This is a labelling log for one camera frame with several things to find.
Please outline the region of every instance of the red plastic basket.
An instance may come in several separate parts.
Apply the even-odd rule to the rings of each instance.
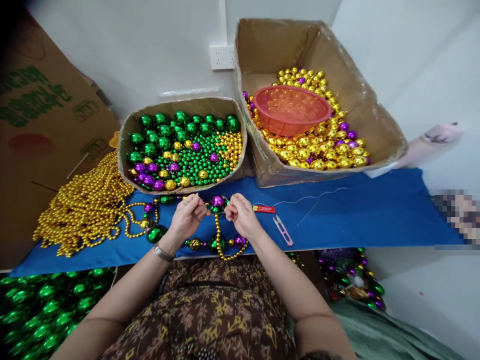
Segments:
[[[253,96],[261,124],[271,133],[291,137],[332,114],[330,104],[314,92],[294,86],[267,86]]]

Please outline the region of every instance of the brown patterned dress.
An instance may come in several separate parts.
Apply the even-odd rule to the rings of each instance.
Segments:
[[[286,309],[256,256],[174,261],[156,296],[99,359],[297,359]],[[336,360],[317,351],[302,359]]]

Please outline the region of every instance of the pink scissors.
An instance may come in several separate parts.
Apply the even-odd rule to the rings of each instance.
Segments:
[[[283,240],[287,243],[288,246],[292,246],[294,242],[292,241],[292,238],[290,237],[289,232],[285,228],[284,223],[282,220],[280,220],[279,216],[275,214],[275,216],[272,216],[273,221],[275,222],[276,227],[278,228],[278,231],[280,234],[283,236]]]

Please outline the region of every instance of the blue table cover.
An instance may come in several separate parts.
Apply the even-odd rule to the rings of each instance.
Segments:
[[[215,186],[200,192],[210,201],[215,195],[230,197],[242,193],[252,204],[275,206],[276,213],[293,240],[288,246],[273,222],[272,214],[257,217],[272,239],[283,251],[303,251],[344,247],[406,247],[462,244],[456,232],[439,216],[429,199],[420,169],[392,170],[370,179],[363,173],[346,178],[271,188],[258,188],[248,177]],[[136,191],[129,199],[150,202],[154,196]],[[170,225],[176,203],[160,207],[160,224]],[[142,206],[133,209],[137,219],[143,216]],[[231,239],[237,232],[222,216],[221,232]],[[128,238],[122,234],[95,247],[87,247],[71,258],[56,256],[59,245],[49,248],[35,246],[11,277],[80,271],[136,263],[151,247],[146,236]],[[140,232],[132,225],[132,232]],[[209,240],[215,235],[213,217],[206,217],[195,236]],[[226,246],[225,254],[238,248]],[[251,246],[245,254],[253,254]],[[178,257],[212,256],[208,249],[192,251],[182,247]]]

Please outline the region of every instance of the wall socket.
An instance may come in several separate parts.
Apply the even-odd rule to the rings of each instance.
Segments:
[[[233,45],[210,46],[210,63],[212,70],[233,69],[235,49]]]

